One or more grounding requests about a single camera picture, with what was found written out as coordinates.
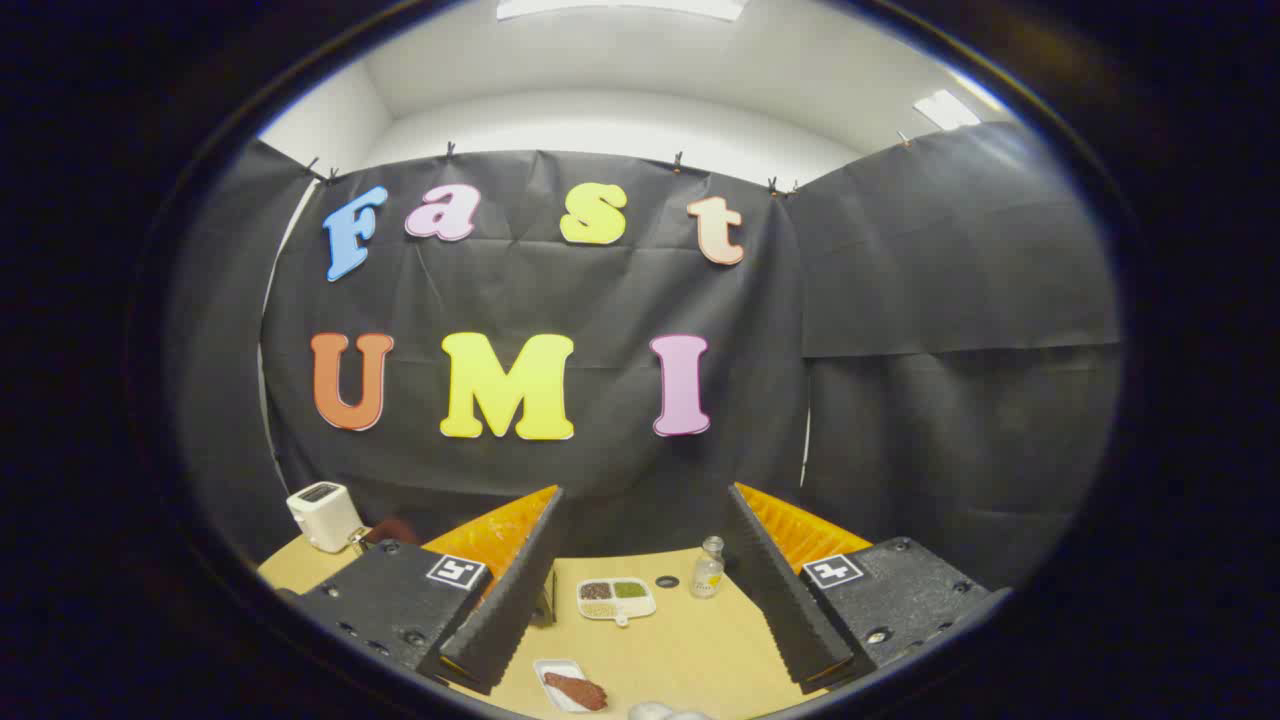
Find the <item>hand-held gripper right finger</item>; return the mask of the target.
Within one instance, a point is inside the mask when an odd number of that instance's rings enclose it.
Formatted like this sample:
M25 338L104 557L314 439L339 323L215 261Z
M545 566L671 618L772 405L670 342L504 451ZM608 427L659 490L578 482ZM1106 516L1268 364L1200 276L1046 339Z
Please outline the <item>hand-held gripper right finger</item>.
M728 488L726 570L762 611L803 693L882 671L1007 596L923 543L872 543L742 483Z

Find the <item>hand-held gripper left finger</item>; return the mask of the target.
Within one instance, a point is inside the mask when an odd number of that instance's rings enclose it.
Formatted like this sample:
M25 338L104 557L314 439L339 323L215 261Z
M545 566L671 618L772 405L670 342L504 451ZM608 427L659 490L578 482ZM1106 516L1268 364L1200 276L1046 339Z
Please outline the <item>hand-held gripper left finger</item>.
M380 664L488 694L532 620L566 510L549 486L426 544L383 539L293 605Z

